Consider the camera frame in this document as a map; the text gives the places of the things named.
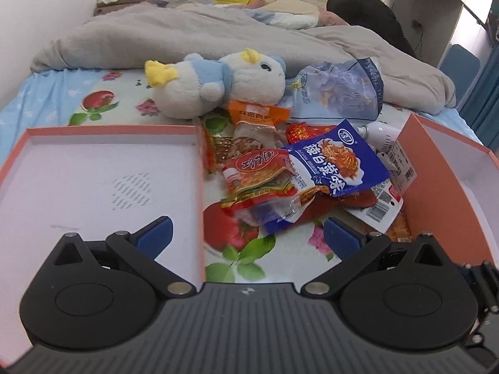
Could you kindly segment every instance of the red oval logo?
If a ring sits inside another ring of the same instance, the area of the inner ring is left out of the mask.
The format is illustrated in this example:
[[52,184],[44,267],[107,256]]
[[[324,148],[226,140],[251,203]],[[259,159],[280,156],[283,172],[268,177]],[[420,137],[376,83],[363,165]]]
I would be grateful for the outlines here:
[[242,155],[235,161],[235,168],[240,171],[258,171],[267,166],[278,155],[276,149],[261,149]]

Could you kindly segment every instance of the gray blanket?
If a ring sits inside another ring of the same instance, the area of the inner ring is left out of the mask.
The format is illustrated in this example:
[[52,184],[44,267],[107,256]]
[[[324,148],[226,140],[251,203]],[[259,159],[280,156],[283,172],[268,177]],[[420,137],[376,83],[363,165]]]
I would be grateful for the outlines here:
[[139,69],[149,59],[175,63],[193,52],[218,59],[244,48],[281,56],[288,77],[311,63],[371,57],[385,83],[385,102],[430,114],[456,102],[447,76],[368,29],[290,31],[262,24],[238,9],[213,6],[169,9],[141,4],[96,17],[52,41],[34,58],[31,69]]

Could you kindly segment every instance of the blue snack package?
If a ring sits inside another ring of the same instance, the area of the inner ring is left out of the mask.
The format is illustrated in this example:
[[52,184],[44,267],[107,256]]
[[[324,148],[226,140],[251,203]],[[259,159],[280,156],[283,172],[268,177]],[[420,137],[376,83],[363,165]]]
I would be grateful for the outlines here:
[[275,218],[265,223],[268,234],[279,232],[296,222],[316,193],[343,197],[367,190],[390,174],[371,147],[348,121],[324,135],[284,147],[289,152],[296,175],[291,182],[298,189],[301,207],[274,207]]
[[383,108],[383,80],[370,58],[307,66],[286,81],[278,106],[291,109],[291,122],[365,125]]

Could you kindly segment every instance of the white bottle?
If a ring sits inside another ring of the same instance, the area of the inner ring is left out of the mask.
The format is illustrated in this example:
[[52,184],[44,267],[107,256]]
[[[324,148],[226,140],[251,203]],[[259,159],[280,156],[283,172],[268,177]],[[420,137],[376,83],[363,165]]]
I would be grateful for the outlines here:
[[380,121],[368,123],[357,128],[359,135],[372,147],[380,152],[388,152],[397,140],[400,130]]

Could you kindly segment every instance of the plush toy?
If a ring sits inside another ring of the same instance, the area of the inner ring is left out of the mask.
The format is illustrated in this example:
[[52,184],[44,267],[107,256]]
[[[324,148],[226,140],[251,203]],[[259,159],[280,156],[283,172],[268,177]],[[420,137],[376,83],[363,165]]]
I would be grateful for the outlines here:
[[253,49],[220,60],[193,53],[176,64],[149,60],[145,66],[156,106],[177,119],[201,116],[231,99],[275,105],[284,95],[285,70],[281,58]]

